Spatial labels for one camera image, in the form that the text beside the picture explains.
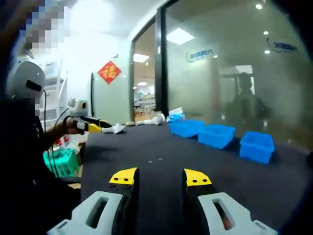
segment black jacket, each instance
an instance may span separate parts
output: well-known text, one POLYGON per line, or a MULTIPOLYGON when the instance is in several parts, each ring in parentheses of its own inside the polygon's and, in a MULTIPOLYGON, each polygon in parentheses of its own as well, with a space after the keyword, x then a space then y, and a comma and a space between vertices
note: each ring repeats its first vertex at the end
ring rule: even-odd
POLYGON ((23 102, 2 101, 2 214, 10 234, 45 234, 70 219, 80 191, 67 186, 45 166, 35 113, 23 102))

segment window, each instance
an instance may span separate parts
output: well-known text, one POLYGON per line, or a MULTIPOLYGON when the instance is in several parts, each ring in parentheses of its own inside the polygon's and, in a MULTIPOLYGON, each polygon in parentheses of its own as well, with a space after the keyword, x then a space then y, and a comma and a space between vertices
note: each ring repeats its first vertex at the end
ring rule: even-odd
POLYGON ((169 110, 310 147, 312 62, 288 15, 260 5, 180 0, 167 9, 169 110))

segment table surface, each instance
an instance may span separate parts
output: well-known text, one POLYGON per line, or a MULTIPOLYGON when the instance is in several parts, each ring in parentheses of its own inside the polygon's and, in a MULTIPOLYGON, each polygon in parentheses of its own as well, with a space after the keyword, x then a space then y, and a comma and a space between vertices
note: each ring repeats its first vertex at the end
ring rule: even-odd
POLYGON ((206 174, 258 219, 278 230, 298 204, 312 175, 308 151, 275 144, 269 164, 239 157, 239 140, 226 149, 173 136, 167 124, 126 127, 125 133, 90 134, 84 156, 82 199, 102 190, 116 172, 140 168, 138 234, 185 234, 181 173, 206 174))

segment blue plastic bin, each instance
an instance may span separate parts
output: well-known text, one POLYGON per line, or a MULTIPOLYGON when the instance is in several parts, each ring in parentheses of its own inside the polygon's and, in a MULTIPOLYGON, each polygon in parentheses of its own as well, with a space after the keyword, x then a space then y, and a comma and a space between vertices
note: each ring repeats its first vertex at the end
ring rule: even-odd
POLYGON ((196 136, 201 128, 204 127, 204 121, 185 120, 172 122, 168 125, 172 134, 179 135, 184 138, 190 138, 196 136))
POLYGON ((225 148, 234 138, 235 127, 209 125, 202 128, 198 135, 198 142, 214 148, 225 148))
POLYGON ((258 132, 246 132, 240 145, 240 157, 266 164, 275 150, 271 135, 258 132))

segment cable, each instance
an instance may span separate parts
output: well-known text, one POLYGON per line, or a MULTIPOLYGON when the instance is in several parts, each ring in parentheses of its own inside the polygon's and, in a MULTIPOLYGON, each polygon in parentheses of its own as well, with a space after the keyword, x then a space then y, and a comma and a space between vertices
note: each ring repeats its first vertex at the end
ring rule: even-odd
POLYGON ((54 127, 53 127, 53 131, 55 130, 55 127, 57 126, 58 124, 58 121, 60 120, 60 118, 62 117, 62 115, 68 110, 69 108, 65 109, 61 115, 58 117, 58 119, 56 120, 55 124, 54 124, 54 127))
MULTIPOLYGON (((46 106, 47 106, 47 93, 45 92, 45 90, 44 90, 44 94, 45 94, 45 110, 44 110, 44 126, 45 126, 45 111, 46 111, 46 106)), ((50 169, 53 172, 53 168, 52 168, 52 165, 51 165, 50 154, 49 154, 49 148, 47 149, 47 155, 48 155, 48 161, 49 161, 50 169)))

